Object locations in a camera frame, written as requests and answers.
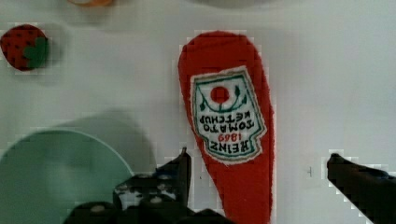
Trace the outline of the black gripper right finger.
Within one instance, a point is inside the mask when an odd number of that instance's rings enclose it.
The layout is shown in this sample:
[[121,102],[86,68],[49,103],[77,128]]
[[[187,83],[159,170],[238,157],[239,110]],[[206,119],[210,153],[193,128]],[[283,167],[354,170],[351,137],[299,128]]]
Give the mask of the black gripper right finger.
[[374,224],[396,223],[396,178],[333,153],[327,178]]

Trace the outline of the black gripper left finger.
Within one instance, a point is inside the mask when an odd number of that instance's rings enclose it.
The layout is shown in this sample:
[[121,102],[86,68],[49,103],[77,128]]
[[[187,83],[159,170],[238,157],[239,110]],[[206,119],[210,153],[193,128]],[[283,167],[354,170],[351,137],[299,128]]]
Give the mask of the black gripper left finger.
[[75,207],[64,224],[235,224],[212,209],[188,207],[191,156],[187,149],[151,175],[134,175],[118,184],[113,201]]

